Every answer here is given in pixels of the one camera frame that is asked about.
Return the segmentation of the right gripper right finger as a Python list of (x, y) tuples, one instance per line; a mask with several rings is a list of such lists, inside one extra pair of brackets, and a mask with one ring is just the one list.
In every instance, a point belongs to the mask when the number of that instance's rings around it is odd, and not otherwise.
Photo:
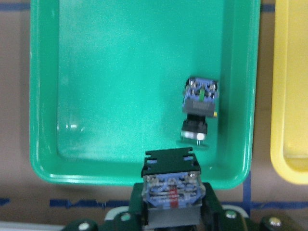
[(204, 182), (205, 196), (202, 198), (201, 221), (206, 231), (223, 230), (223, 208), (210, 183)]

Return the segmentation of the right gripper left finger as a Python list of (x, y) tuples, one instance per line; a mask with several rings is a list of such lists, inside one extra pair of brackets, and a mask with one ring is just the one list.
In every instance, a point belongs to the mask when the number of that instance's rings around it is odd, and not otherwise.
[(128, 212), (131, 215), (130, 221), (133, 223), (134, 231), (143, 231), (148, 225), (147, 204), (142, 196), (143, 184), (135, 183), (133, 185)]

